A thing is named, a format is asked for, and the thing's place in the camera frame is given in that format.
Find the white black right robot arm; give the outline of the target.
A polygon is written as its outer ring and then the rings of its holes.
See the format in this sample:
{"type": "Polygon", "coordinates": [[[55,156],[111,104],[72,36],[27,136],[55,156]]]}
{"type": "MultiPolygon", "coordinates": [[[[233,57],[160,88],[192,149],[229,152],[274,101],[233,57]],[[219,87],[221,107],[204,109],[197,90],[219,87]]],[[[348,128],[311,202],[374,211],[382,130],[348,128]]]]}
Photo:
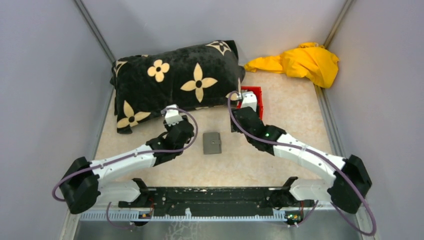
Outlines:
{"type": "Polygon", "coordinates": [[[291,160],[315,173],[319,179],[291,177],[282,191],[287,206],[299,201],[332,202],[349,214],[358,212],[372,186],[362,159],[356,155],[342,157],[305,144],[284,129],[264,124],[251,107],[230,109],[231,127],[242,133],[249,144],[261,152],[291,160]]]}

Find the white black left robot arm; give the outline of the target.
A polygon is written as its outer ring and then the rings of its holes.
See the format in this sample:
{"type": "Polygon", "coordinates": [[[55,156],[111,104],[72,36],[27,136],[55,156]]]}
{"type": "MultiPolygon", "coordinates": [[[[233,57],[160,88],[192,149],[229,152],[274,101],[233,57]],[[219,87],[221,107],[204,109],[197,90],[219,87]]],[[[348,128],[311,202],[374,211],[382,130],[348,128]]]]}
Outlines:
{"type": "Polygon", "coordinates": [[[83,213],[93,206],[123,202],[138,207],[149,203],[150,193],[139,178],[118,182],[116,179],[133,171],[153,168],[169,162],[190,147],[198,135],[198,124],[183,119],[166,126],[167,131],[134,150],[100,160],[88,161],[84,156],[73,161],[55,185],[71,214],[83,213]]]}

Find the grey leather card holder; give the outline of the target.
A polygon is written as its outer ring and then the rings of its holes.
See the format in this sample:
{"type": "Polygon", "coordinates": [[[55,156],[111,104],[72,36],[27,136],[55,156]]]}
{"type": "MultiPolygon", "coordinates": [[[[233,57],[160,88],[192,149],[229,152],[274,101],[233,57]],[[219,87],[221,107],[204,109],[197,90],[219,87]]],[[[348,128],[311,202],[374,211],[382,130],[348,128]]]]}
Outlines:
{"type": "Polygon", "coordinates": [[[219,132],[203,133],[202,144],[204,155],[214,155],[222,153],[222,141],[219,132]]]}

